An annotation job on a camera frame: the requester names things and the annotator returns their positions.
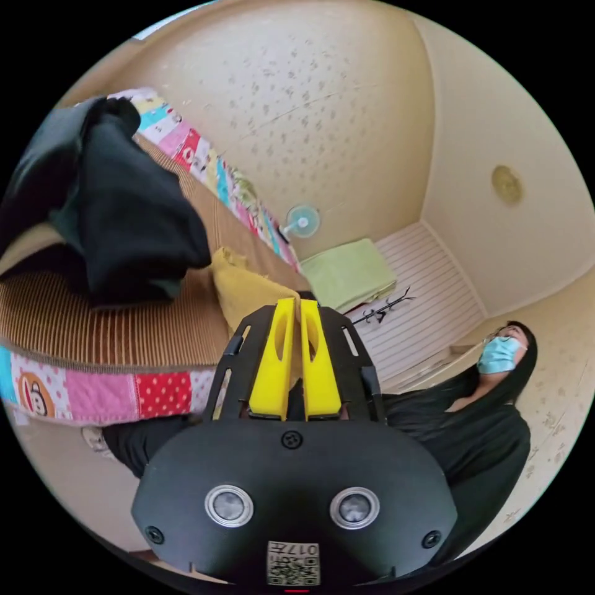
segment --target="yellow towel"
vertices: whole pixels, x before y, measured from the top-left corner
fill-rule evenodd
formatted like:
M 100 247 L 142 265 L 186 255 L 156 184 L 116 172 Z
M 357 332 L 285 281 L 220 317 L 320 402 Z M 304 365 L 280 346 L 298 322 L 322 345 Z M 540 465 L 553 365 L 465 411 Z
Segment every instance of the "yellow towel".
M 220 248 L 215 252 L 211 271 L 219 305 L 229 326 L 230 338 L 242 320 L 252 312 L 263 306 L 274 306 L 283 298 L 295 298 L 296 328 L 293 335 L 290 379 L 290 386 L 293 386 L 300 378 L 302 370 L 298 293 L 254 273 L 249 269 L 247 259 L 230 248 Z

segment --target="face mask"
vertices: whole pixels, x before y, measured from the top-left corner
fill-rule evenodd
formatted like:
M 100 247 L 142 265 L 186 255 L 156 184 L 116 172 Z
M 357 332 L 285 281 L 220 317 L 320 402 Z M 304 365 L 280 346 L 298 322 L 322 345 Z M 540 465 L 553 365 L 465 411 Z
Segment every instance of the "face mask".
M 484 348 L 477 362 L 480 374 L 498 374 L 514 370 L 514 356 L 522 345 L 513 337 L 495 337 Z

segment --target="label sticker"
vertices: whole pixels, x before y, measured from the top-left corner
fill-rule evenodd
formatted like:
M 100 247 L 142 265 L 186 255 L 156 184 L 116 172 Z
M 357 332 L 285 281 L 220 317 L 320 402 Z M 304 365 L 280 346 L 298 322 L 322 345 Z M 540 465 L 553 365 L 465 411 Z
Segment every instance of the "label sticker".
M 319 551 L 318 544 L 269 541 L 267 583 L 286 587 L 320 584 Z

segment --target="green towel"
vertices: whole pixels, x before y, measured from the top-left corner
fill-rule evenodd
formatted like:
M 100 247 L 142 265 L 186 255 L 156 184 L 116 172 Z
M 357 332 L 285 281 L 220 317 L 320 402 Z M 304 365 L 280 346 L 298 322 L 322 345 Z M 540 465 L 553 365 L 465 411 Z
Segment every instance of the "green towel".
M 301 265 L 320 305 L 341 313 L 386 298 L 397 285 L 395 273 L 369 239 L 331 248 Z

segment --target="blue fan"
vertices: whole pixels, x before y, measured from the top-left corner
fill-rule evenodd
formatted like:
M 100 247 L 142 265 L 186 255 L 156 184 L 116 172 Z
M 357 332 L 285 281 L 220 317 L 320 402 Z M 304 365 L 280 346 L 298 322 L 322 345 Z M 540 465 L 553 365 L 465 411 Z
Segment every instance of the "blue fan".
M 312 237 L 320 227 L 320 213 L 307 205 L 295 206 L 287 214 L 287 225 L 281 233 L 287 237 L 289 233 L 296 237 Z

